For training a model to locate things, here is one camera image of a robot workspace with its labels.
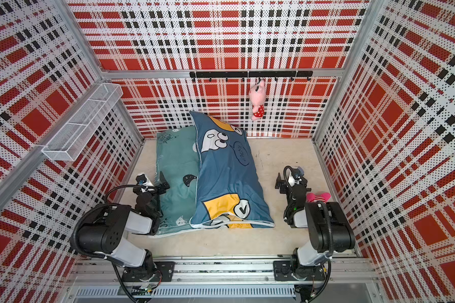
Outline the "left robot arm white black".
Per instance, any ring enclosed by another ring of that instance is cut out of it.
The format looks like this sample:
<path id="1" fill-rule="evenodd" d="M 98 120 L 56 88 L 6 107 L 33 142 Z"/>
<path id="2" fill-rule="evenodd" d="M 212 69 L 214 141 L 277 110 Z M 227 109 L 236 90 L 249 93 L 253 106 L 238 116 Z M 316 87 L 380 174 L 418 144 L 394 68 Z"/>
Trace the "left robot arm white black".
<path id="1" fill-rule="evenodd" d="M 162 279 L 163 274 L 147 249 L 135 246 L 126 233 L 154 236 L 164 217 L 160 195 L 170 189 L 162 172 L 159 182 L 149 183 L 144 175 L 136 177 L 136 184 L 125 184 L 110 189 L 104 202 L 96 205 L 81 217 L 70 237 L 72 248 L 80 255 L 107 260 L 126 269 L 133 281 Z M 131 188 L 136 194 L 136 204 L 110 203 L 109 196 L 120 189 Z"/>

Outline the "blue cartoon pillowcase pillow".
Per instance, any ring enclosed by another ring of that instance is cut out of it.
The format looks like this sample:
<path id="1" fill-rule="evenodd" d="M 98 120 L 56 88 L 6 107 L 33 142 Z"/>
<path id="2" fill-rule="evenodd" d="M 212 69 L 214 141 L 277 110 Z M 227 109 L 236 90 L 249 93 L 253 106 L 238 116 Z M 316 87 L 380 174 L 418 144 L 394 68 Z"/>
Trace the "blue cartoon pillowcase pillow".
<path id="1" fill-rule="evenodd" d="M 246 132 L 192 111 L 199 172 L 194 229 L 273 228 Z"/>

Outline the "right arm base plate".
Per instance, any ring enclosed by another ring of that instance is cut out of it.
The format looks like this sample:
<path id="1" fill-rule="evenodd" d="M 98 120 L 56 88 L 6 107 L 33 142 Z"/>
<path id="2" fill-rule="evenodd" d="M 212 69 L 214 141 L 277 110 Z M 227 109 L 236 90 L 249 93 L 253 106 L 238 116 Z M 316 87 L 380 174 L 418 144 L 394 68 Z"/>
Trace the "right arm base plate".
<path id="1" fill-rule="evenodd" d="M 302 266 L 297 261 L 274 261 L 274 278 L 279 282 L 318 282 L 326 277 L 322 266 Z"/>

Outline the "green cat pillowcase pillow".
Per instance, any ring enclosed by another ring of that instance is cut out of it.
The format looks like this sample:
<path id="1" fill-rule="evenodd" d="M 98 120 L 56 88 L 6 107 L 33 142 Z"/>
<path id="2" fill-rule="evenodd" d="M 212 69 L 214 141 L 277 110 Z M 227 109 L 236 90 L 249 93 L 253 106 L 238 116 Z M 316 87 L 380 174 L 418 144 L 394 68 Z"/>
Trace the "green cat pillowcase pillow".
<path id="1" fill-rule="evenodd" d="M 192 230 L 190 219 L 196 210 L 199 156 L 194 126 L 167 130 L 157 134 L 156 176 L 170 188 L 159 197 L 163 213 L 157 237 L 173 236 Z"/>

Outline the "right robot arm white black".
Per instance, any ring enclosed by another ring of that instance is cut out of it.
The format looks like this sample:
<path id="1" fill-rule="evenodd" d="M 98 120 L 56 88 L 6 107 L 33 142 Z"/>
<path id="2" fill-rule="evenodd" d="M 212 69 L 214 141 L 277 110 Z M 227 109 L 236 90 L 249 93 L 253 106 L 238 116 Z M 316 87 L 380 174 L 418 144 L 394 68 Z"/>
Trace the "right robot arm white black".
<path id="1" fill-rule="evenodd" d="M 355 247 L 355 236 L 341 206 L 329 193 L 314 194 L 302 168 L 287 165 L 276 179 L 276 189 L 286 195 L 283 219 L 293 229 L 307 229 L 309 240 L 294 249 L 289 261 L 274 262 L 277 281 L 322 281 L 334 253 Z"/>

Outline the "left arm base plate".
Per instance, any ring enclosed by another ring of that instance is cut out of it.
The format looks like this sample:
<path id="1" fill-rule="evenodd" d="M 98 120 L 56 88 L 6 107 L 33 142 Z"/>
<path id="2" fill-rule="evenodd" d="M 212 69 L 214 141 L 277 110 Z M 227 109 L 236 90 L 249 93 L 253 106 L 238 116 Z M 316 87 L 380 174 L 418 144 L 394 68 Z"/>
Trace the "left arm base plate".
<path id="1" fill-rule="evenodd" d="M 124 282 L 170 282 L 174 273 L 175 262 L 157 261 L 154 262 L 152 269 L 125 268 L 121 276 Z"/>

